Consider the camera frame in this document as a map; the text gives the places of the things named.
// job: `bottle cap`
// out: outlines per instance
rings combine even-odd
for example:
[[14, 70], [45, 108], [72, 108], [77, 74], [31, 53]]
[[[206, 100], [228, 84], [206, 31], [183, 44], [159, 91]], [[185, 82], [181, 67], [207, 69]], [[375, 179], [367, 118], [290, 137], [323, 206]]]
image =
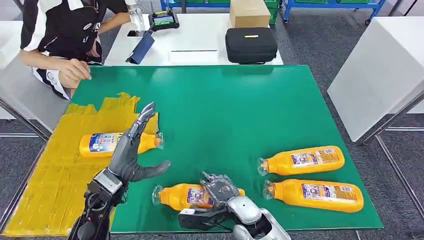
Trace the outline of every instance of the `bottle cap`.
[[164, 144], [165, 144], [164, 134], [162, 132], [159, 132], [158, 134], [156, 134], [154, 145], [158, 149], [164, 149]]
[[268, 161], [262, 157], [257, 160], [257, 171], [261, 176], [267, 175], [270, 170], [268, 166]]
[[266, 180], [263, 184], [262, 195], [266, 200], [272, 199], [275, 196], [274, 183]]
[[164, 187], [161, 185], [156, 185], [151, 194], [151, 202], [153, 205], [159, 205], [162, 203], [160, 193], [164, 190]]
[[137, 4], [137, 0], [125, 0], [125, 4], [126, 5], [136, 5]]

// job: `blue shelf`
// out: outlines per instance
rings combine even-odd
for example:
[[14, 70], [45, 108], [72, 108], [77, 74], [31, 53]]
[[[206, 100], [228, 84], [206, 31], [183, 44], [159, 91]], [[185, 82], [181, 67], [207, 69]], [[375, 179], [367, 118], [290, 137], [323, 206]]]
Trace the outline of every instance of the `blue shelf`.
[[366, 20], [365, 24], [369, 24], [371, 19], [375, 17], [386, 0], [370, 0], [369, 3], [338, 3], [337, 0], [328, 0], [326, 3], [308, 3], [295, 2], [295, 0], [282, 0], [280, 4], [284, 4], [284, 22], [289, 21], [289, 14], [292, 8], [323, 8], [323, 9], [373, 9], [371, 16]]
[[[162, 11], [166, 9], [166, 0], [160, 0]], [[324, 9], [373, 9], [371, 16], [365, 22], [369, 24], [382, 8], [386, 0], [370, 0], [369, 3], [338, 3], [337, 0], [328, 0], [326, 3], [308, 3], [308, 2], [295, 2], [295, 0], [281, 0], [280, 5], [285, 6], [284, 22], [289, 21], [290, 10], [292, 8], [324, 8]], [[169, 2], [170, 8], [180, 8], [181, 3]], [[229, 3], [208, 3], [208, 2], [186, 2], [187, 8], [229, 8]]]

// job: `orange bottle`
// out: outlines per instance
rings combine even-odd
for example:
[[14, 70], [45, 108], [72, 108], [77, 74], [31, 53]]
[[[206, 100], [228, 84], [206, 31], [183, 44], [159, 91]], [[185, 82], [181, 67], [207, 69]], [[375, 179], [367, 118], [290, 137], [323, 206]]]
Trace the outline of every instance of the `orange bottle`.
[[259, 158], [257, 170], [265, 176], [268, 173], [279, 175], [308, 174], [332, 171], [345, 164], [342, 150], [337, 146], [319, 146], [282, 151], [274, 156]]
[[[240, 195], [245, 195], [245, 191], [238, 189]], [[181, 183], [172, 187], [163, 188], [157, 185], [151, 195], [154, 205], [166, 204], [171, 208], [181, 211], [195, 205], [199, 208], [212, 208], [214, 202], [209, 197], [202, 185]]]
[[265, 199], [275, 198], [289, 205], [346, 213], [358, 212], [364, 206], [364, 197], [357, 186], [332, 181], [265, 181], [263, 196]]
[[[79, 153], [84, 157], [111, 157], [122, 134], [122, 132], [112, 132], [84, 135], [79, 143]], [[141, 154], [149, 149], [162, 149], [163, 147], [164, 137], [162, 133], [152, 135], [142, 132], [137, 152]]]

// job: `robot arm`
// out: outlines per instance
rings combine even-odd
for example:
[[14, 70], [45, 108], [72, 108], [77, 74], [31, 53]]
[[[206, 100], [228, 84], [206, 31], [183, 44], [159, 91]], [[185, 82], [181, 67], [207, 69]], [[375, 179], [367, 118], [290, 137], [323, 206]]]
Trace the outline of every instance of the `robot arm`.
[[236, 240], [291, 240], [274, 216], [265, 208], [259, 208], [247, 196], [231, 198], [226, 207], [238, 220], [232, 229]]
[[171, 165], [169, 161], [148, 167], [137, 163], [140, 137], [154, 111], [153, 102], [144, 107], [118, 141], [109, 166], [87, 185], [84, 210], [72, 226], [68, 240], [105, 240], [109, 233], [109, 216], [118, 204], [126, 201], [123, 198], [128, 183], [162, 174]]
[[183, 209], [178, 214], [181, 227], [208, 230], [218, 226], [231, 230], [220, 223], [232, 218], [236, 222], [232, 229], [236, 240], [291, 240], [268, 210], [259, 208], [247, 196], [239, 195], [227, 175], [202, 174], [205, 180], [200, 180], [200, 183], [212, 198], [213, 208]]

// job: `cardboard box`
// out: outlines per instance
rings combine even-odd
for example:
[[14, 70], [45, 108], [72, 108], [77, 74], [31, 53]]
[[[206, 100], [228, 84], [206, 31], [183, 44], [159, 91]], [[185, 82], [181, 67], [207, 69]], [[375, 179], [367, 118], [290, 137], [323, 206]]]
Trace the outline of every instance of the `cardboard box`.
[[270, 16], [264, 0], [231, 0], [230, 2], [229, 20], [233, 28], [267, 28]]

